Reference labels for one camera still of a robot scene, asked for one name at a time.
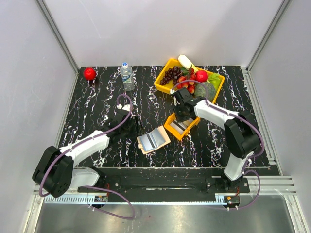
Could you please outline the credit card stack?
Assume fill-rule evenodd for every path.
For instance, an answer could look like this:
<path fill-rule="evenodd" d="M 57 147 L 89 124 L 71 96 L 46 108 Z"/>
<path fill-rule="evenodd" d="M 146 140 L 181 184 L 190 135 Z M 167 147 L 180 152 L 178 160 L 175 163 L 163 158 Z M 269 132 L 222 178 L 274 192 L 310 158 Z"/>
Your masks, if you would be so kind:
<path fill-rule="evenodd" d="M 174 120 L 170 126 L 175 129 L 179 134 L 182 134 L 189 126 L 190 124 L 192 124 L 194 122 L 194 120 L 192 118 L 190 118 L 187 121 L 183 121 L 178 123 L 176 120 Z"/>

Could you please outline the white credit card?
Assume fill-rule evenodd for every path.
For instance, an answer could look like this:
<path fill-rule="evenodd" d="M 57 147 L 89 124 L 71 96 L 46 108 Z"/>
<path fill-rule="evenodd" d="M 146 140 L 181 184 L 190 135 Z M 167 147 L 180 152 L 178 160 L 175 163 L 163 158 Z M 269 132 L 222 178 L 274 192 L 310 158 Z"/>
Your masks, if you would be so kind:
<path fill-rule="evenodd" d="M 151 133 L 140 136 L 139 140 L 146 152 L 154 150 L 157 147 L 156 141 Z"/>

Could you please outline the small yellow card bin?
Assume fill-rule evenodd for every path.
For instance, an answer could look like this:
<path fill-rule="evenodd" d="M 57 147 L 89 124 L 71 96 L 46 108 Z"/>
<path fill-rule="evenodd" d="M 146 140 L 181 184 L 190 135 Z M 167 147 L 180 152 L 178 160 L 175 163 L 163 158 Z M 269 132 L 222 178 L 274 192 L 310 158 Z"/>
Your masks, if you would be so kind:
<path fill-rule="evenodd" d="M 200 122 L 200 118 L 195 120 L 192 118 L 178 123 L 175 117 L 175 113 L 172 113 L 166 120 L 164 128 L 170 132 L 179 141 L 186 135 L 188 135 L 194 126 L 197 126 Z"/>

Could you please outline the beige leather card holder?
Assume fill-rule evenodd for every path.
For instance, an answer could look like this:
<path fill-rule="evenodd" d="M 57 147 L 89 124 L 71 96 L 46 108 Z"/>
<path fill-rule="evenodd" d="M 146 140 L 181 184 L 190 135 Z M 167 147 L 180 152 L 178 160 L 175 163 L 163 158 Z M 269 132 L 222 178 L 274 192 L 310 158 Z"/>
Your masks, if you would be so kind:
<path fill-rule="evenodd" d="M 157 127 L 149 133 L 137 137 L 138 148 L 142 154 L 148 154 L 171 142 L 163 126 Z"/>

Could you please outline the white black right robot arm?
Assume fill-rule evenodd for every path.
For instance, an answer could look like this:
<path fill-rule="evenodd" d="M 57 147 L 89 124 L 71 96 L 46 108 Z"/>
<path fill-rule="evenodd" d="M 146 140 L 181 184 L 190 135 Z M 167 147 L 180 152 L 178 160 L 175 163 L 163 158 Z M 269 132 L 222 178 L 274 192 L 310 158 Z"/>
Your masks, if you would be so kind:
<path fill-rule="evenodd" d="M 174 98 L 173 110 L 178 123 L 199 117 L 225 131 L 230 157 L 217 185 L 224 191 L 234 191 L 244 175 L 248 160 L 264 152 L 263 138 L 253 125 L 251 114 L 227 110 L 203 97 L 195 98 L 185 88 L 171 90 L 170 94 Z"/>

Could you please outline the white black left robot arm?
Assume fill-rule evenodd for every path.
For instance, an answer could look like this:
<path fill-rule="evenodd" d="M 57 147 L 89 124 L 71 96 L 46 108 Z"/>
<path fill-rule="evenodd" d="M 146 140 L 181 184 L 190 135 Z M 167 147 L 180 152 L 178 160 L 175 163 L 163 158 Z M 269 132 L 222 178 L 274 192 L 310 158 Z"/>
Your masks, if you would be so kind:
<path fill-rule="evenodd" d="M 76 166 L 91 155 L 104 150 L 125 138 L 136 138 L 140 121 L 132 116 L 132 106 L 118 105 L 116 114 L 100 129 L 73 144 L 45 149 L 32 180 L 47 194 L 57 198 L 70 188 L 89 186 L 100 192 L 105 187 L 105 174 L 95 167 L 76 169 Z"/>

